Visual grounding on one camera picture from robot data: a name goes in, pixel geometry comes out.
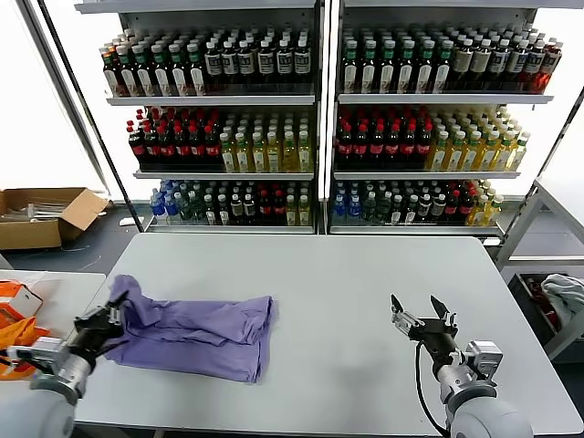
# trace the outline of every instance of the gray table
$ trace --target gray table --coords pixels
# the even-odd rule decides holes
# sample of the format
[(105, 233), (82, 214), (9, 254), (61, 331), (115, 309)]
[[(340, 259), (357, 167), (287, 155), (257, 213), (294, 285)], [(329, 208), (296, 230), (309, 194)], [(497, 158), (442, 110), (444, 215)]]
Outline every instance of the gray table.
[[(262, 381), (244, 384), (100, 360), (77, 420), (154, 429), (436, 435), (414, 385), (414, 343), (392, 324), (390, 293), (421, 316), (435, 294), (459, 314), (459, 344), (505, 353), (500, 397), (537, 434), (579, 433), (582, 420), (478, 240), (471, 237), (136, 235), (117, 274), (157, 299), (270, 294), (278, 314)], [(422, 386), (443, 422), (427, 355)]]

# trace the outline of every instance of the white table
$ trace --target white table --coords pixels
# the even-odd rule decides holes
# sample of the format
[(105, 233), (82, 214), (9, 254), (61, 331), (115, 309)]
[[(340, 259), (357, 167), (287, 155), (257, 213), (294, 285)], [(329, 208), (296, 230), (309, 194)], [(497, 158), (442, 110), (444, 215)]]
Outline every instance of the white table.
[[(534, 181), (537, 191), (532, 195), (521, 211), (521, 215), (512, 228), (507, 231), (505, 243), (496, 257), (499, 269), (505, 266), (570, 266), (584, 265), (582, 255), (563, 256), (517, 256), (513, 255), (519, 242), (529, 229), (541, 207), (546, 205), (568, 229), (584, 244), (584, 202), (581, 191), (584, 187), (584, 178), (570, 179), (569, 176), (560, 178), (557, 174), (544, 173)], [(544, 350), (551, 360), (561, 353), (575, 339), (584, 333), (584, 312), (574, 317), (545, 346)]]
[[(0, 280), (18, 280), (43, 298), (36, 324), (62, 339), (71, 334), (73, 318), (83, 315), (105, 279), (103, 274), (0, 270)], [(0, 381), (0, 403), (23, 391), (28, 391), (28, 381)]]
[[(478, 240), (471, 237), (136, 235), (117, 274), (156, 299), (272, 295), (270, 361), (258, 384), (141, 370), (105, 359), (78, 422), (255, 433), (436, 434), (414, 384), (414, 347), (391, 324), (390, 293), (420, 316), (430, 294), (459, 314), (459, 344), (491, 339), (505, 353), (500, 397), (537, 434), (579, 433), (582, 420)], [(422, 384), (444, 419), (426, 354)]]

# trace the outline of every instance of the black cable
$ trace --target black cable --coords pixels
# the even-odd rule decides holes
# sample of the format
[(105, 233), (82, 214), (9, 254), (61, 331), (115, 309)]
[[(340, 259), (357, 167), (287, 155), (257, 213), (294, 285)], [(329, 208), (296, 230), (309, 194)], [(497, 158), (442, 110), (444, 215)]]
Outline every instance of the black cable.
[(420, 400), (420, 404), (422, 406), (423, 413), (426, 414), (426, 417), (428, 417), (428, 420), (430, 421), (432, 426), (434, 426), (434, 429), (436, 429), (436, 431), (438, 431), (438, 433), (441, 436), (443, 436), (444, 438), (449, 438), (450, 433), (446, 429), (444, 429), (440, 424), (438, 424), (436, 422), (436, 420), (432, 417), (432, 414), (430, 413), (430, 410), (428, 409), (428, 406), (426, 406), (426, 402), (423, 399), (422, 383), (420, 382), (420, 349), (421, 348), (422, 348), (422, 343), (418, 342), (418, 345), (416, 345), (416, 390), (418, 392), (418, 400)]

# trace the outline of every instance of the gray floor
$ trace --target gray floor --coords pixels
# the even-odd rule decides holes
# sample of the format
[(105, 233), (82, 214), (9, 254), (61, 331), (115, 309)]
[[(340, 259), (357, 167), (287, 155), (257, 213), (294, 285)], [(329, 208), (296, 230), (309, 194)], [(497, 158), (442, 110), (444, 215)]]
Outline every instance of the gray floor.
[[(139, 208), (139, 214), (147, 216), (148, 207)], [(77, 241), (64, 245), (63, 248), (50, 250), (9, 251), (3, 256), (14, 269), (69, 271), (69, 272), (98, 272), (108, 274), (113, 268), (121, 253), (131, 238), (137, 234), (134, 226), (120, 227), (119, 221), (128, 217), (125, 208), (108, 210)], [(503, 215), (503, 222), (509, 221), (511, 215)], [(532, 224), (526, 237), (519, 245), (518, 256), (573, 256), (584, 255), (584, 245), (579, 242), (567, 228), (551, 213), (542, 212)], [(163, 260), (164, 255), (152, 255)], [(569, 266), (541, 268), (536, 266), (521, 266), (519, 268), (505, 268), (502, 276), (508, 282), (515, 272), (568, 272), (573, 276), (584, 277), (584, 266)], [(579, 364), (555, 365), (559, 377), (564, 382), (568, 393), (584, 416), (584, 369)], [(117, 435), (113, 431), (100, 431), (102, 428), (85, 428), (76, 430), (75, 438), (108, 436), (122, 438), (152, 437), (152, 431), (124, 430), (125, 435)], [(187, 436), (209, 435), (209, 433), (181, 433), (168, 432), (166, 438), (183, 438)], [(211, 433), (214, 438), (223, 436), (220, 433)]]

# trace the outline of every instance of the yellow bottle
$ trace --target yellow bottle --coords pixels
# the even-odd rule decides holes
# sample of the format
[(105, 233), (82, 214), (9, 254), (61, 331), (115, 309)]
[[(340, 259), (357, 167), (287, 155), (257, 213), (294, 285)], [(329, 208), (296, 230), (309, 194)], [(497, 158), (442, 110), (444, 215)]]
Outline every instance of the yellow bottle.
[(460, 160), (459, 170), (469, 172), (473, 168), (476, 154), (481, 148), (481, 133), (478, 130), (471, 132), (470, 141), (465, 144), (463, 158)]
[(270, 173), (280, 172), (282, 168), (280, 157), (280, 145), (278, 144), (276, 133), (270, 131), (267, 134), (267, 164)]
[(454, 134), (454, 140), (452, 146), (446, 151), (446, 156), (442, 163), (442, 169), (446, 172), (454, 172), (458, 168), (458, 162), (463, 154), (463, 143), (466, 134), (461, 130), (458, 130)]
[(287, 130), (284, 133), (282, 167), (286, 173), (298, 172), (298, 151), (294, 141), (294, 132), (291, 130)]
[(494, 159), (496, 151), (499, 149), (499, 131), (493, 130), (483, 150), (474, 159), (473, 167), (479, 172), (486, 172)]
[(446, 147), (448, 143), (448, 132), (442, 130), (438, 133), (438, 141), (436, 142), (433, 152), (430, 152), (426, 161), (426, 169), (432, 172), (439, 172), (442, 169), (444, 155), (446, 154)]
[(509, 161), (509, 157), (511, 156), (511, 145), (513, 143), (513, 139), (515, 135), (511, 130), (508, 130), (503, 134), (503, 142), (501, 143), (501, 147), (497, 151), (491, 165), (489, 166), (489, 171), (491, 172), (504, 172), (505, 167), (507, 166), (507, 162)]
[(264, 139), (262, 138), (262, 134), (260, 132), (254, 132), (254, 134), (252, 135), (252, 139), (254, 140), (253, 153), (255, 173), (265, 173), (267, 172), (266, 143), (264, 142)]
[(482, 194), (478, 197), (478, 202), (471, 210), (471, 213), (466, 216), (466, 222), (464, 223), (467, 226), (477, 226), (485, 217), (485, 208), (486, 202), (489, 198), (486, 197), (485, 194)]

